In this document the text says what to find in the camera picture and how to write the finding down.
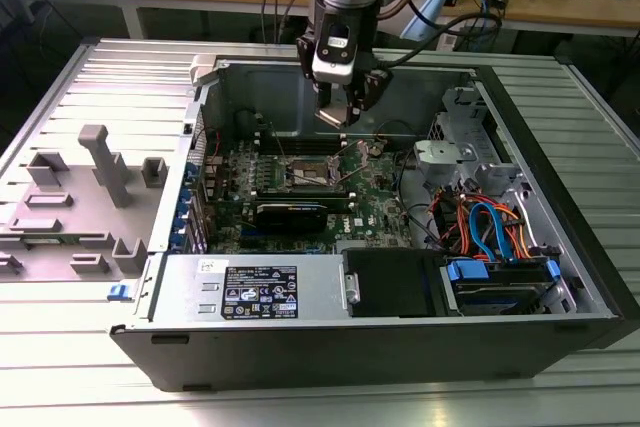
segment gray plastic part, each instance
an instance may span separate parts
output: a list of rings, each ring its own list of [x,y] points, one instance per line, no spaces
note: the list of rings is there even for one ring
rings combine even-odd
[[[73,254],[69,265],[78,274],[109,271],[109,264],[102,254]]]
[[[0,254],[0,274],[18,274],[22,263],[13,255]]]
[[[0,249],[2,250],[29,250],[29,246],[22,242],[20,237],[5,237],[0,239]]]
[[[60,187],[56,172],[69,170],[57,152],[37,153],[29,165],[27,172],[41,189]]]
[[[73,204],[73,198],[67,192],[59,194],[30,194],[24,203],[31,209],[47,208],[47,207],[70,207]]]
[[[113,159],[113,165],[115,167],[116,174],[120,176],[122,182],[124,182],[124,184],[126,185],[129,178],[131,177],[131,173],[124,163],[122,154],[120,152],[114,152],[113,154],[111,154],[111,158]],[[93,169],[93,175],[95,175],[98,185],[104,187],[104,182],[102,181],[102,175],[100,175],[100,171],[98,169]]]
[[[60,232],[62,224],[58,219],[15,219],[9,230],[20,232]]]
[[[113,157],[107,146],[107,136],[109,132],[104,125],[85,125],[78,135],[78,142],[85,147],[96,168],[100,173],[100,178],[109,192],[109,197],[113,205],[117,208],[125,208],[131,202],[131,197],[124,186],[121,175],[115,167]]]
[[[85,249],[111,249],[116,243],[111,232],[105,232],[102,237],[80,237],[79,242]]]
[[[161,189],[167,181],[167,164],[162,157],[147,157],[142,163],[142,177],[150,189]]]
[[[123,240],[118,239],[111,257],[125,274],[139,274],[142,273],[144,264],[147,261],[147,248],[142,239],[138,239],[133,251],[129,252]]]
[[[99,252],[109,263],[109,272],[94,274],[100,280],[120,280],[138,277],[140,274],[121,272],[118,265],[111,258],[115,240],[122,239],[124,243],[133,247],[137,239],[142,239],[146,246],[153,223],[158,214],[158,205],[162,196],[162,189],[148,189],[142,178],[140,166],[130,169],[127,191],[131,196],[131,203],[126,209],[113,206],[109,194],[104,187],[100,187],[93,175],[93,166],[69,165],[69,171],[59,172],[58,180],[61,186],[59,192],[67,192],[73,197],[73,204],[69,207],[50,207],[32,209],[24,199],[29,195],[41,194],[41,189],[31,185],[25,192],[23,200],[16,204],[13,217],[4,226],[6,238],[0,239],[0,251],[13,254],[26,266],[20,272],[20,281],[74,281],[83,280],[90,274],[78,274],[71,267],[71,257],[80,252]],[[14,219],[58,219],[63,226],[60,233],[30,232],[20,234],[9,230]],[[112,244],[108,245],[110,234]],[[59,237],[75,236],[77,243],[60,243]],[[87,246],[96,240],[98,244]]]

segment wire bundle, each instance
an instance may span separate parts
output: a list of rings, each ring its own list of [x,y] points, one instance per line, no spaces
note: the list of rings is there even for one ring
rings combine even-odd
[[[449,237],[451,237],[454,232],[458,231],[460,234],[460,239],[453,244],[450,250],[458,255],[471,256],[480,260],[490,260],[489,256],[486,253],[482,252],[482,249],[479,245],[474,246],[472,244],[469,226],[471,208],[476,204],[488,204],[493,209],[503,214],[504,218],[515,222],[515,225],[507,225],[504,227],[500,226],[500,228],[504,228],[504,232],[507,234],[511,241],[511,246],[515,252],[515,258],[518,260],[533,258],[529,253],[529,249],[527,248],[527,244],[525,241],[525,220],[515,214],[505,204],[498,203],[494,199],[482,194],[463,193],[460,194],[457,198],[448,198],[443,191],[440,191],[436,194],[433,202],[429,206],[429,212],[433,213],[438,203],[442,202],[443,200],[447,202],[455,202],[456,223],[453,224],[449,228],[449,230],[438,239],[441,247],[444,248],[444,242]],[[489,212],[487,211],[482,211],[481,213],[489,215]],[[491,232],[491,230],[487,230],[485,233],[485,239],[490,237],[491,233],[497,235],[497,233],[495,232],[495,225],[490,226],[490,229],[493,232]]]

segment circuit board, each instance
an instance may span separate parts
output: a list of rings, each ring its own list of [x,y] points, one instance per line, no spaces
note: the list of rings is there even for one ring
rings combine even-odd
[[[349,247],[410,247],[408,222],[394,193],[395,155],[367,155],[369,146],[361,143],[340,156],[283,158],[240,143],[216,161],[210,183],[216,190],[209,192],[215,219],[210,253],[332,254]],[[292,197],[327,206],[326,228],[303,235],[256,232],[252,213],[257,205],[265,198],[284,202]]]

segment sticker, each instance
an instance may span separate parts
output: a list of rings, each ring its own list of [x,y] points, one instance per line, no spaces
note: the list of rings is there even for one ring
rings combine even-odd
[[[229,265],[227,259],[203,259],[198,261],[199,274],[224,274]]]
[[[297,277],[297,267],[293,266],[227,267],[222,317],[226,320],[297,319]]]

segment motherboard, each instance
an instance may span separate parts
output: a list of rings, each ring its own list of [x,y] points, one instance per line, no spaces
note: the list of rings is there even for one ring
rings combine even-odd
[[[361,139],[240,141],[207,157],[209,252],[340,253],[410,247],[398,153]]]

